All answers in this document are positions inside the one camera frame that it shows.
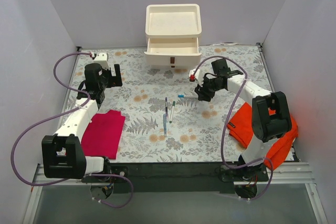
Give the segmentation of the white green pen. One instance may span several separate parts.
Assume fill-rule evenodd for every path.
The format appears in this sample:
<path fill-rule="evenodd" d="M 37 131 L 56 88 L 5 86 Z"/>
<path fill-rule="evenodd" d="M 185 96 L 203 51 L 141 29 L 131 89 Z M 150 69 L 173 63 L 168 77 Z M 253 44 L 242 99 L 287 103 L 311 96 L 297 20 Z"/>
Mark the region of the white green pen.
<path fill-rule="evenodd" d="M 170 114 L 169 114 L 169 123 L 172 123 L 172 120 L 173 120 L 173 115 L 174 115 L 174 110 L 175 110 L 175 101 L 173 101 L 172 103 L 172 107 L 171 107 L 171 111 L 170 111 Z"/>

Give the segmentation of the white top drawer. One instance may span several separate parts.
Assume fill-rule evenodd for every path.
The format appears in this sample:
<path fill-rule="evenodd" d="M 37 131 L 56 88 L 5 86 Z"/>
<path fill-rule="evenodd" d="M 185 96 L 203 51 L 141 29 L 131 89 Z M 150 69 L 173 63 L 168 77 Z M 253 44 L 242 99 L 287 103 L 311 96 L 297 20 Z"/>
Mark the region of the white top drawer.
<path fill-rule="evenodd" d="M 144 54 L 149 65 L 176 68 L 198 65 L 202 55 L 198 38 L 149 38 Z"/>

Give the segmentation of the dark blue pen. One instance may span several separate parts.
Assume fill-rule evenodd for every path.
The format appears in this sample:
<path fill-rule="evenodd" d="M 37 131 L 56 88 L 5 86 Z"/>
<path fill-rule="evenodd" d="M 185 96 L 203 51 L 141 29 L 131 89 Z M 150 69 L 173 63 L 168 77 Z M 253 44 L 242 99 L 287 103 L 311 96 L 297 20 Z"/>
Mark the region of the dark blue pen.
<path fill-rule="evenodd" d="M 165 114 L 168 115 L 168 100 L 167 97 L 165 97 Z"/>

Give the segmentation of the light blue translucent pen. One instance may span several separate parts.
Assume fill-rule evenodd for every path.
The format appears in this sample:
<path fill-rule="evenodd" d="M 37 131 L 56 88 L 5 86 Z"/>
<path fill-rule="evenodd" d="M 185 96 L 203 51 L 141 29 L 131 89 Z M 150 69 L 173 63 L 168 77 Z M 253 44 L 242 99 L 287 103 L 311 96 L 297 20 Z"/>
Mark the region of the light blue translucent pen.
<path fill-rule="evenodd" d="M 168 124 L 168 117 L 167 114 L 163 114 L 163 128 L 164 128 L 164 136 L 167 137 L 168 130 L 167 130 L 167 124 Z"/>

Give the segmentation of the white teal capped marker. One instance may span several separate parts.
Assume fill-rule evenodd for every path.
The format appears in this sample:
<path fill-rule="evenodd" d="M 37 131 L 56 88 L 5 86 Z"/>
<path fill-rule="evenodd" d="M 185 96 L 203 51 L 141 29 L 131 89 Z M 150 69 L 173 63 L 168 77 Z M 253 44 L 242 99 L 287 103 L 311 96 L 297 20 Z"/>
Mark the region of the white teal capped marker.
<path fill-rule="evenodd" d="M 185 99 L 198 99 L 198 96 L 196 96 L 196 95 L 182 95 L 182 94 L 179 94 L 177 97 L 178 98 L 185 98 Z"/>

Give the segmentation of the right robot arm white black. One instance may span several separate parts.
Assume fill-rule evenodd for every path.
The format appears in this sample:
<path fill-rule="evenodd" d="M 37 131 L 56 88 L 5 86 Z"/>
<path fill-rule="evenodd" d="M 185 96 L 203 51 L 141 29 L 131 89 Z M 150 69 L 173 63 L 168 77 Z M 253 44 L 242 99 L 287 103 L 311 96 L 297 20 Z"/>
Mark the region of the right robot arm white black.
<path fill-rule="evenodd" d="M 212 56 L 212 72 L 203 73 L 197 66 L 188 77 L 196 82 L 195 93 L 199 101 L 211 101 L 215 93 L 227 90 L 235 99 L 243 99 L 251 106 L 251 141 L 240 154 L 237 165 L 223 161 L 226 170 L 242 180 L 251 180 L 261 170 L 271 147 L 292 128 L 286 95 L 271 92 L 248 80 L 247 72 L 240 65 L 236 70 L 228 66 L 229 58 Z"/>

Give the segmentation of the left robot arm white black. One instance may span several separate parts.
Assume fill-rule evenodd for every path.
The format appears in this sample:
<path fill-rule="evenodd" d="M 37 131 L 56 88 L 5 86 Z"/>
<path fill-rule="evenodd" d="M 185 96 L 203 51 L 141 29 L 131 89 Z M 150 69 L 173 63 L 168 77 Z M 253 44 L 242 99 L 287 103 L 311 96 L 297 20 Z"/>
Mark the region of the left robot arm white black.
<path fill-rule="evenodd" d="M 99 111 L 108 88 L 121 87 L 120 65 L 111 68 L 101 63 L 85 66 L 85 80 L 76 89 L 77 100 L 66 121 L 42 142 L 44 174 L 48 178 L 82 179 L 93 174 L 100 182 L 111 178 L 105 156 L 86 156 L 81 146 L 85 130 Z"/>

